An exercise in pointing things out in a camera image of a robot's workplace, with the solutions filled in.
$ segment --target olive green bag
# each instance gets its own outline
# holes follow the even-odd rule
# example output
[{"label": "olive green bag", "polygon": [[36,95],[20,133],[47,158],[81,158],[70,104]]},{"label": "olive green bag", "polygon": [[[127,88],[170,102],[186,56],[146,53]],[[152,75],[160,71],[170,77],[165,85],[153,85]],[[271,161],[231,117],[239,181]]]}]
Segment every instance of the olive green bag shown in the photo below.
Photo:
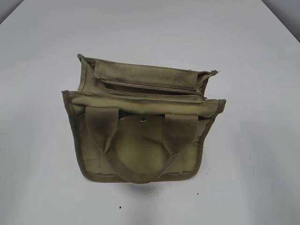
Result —
[{"label": "olive green bag", "polygon": [[204,97],[217,71],[78,58],[79,88],[62,93],[87,179],[148,183],[198,172],[204,139],[225,106]]}]

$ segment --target white backdrop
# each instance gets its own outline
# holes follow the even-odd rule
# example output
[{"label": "white backdrop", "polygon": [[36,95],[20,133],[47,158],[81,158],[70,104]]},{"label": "white backdrop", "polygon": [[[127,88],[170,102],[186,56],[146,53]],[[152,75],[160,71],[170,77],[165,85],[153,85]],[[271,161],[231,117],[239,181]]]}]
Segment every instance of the white backdrop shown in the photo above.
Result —
[{"label": "white backdrop", "polygon": [[[26,0],[0,43],[1,225],[300,224],[300,45],[260,0]],[[221,71],[194,178],[81,175],[60,92],[79,85],[78,53]]]}]

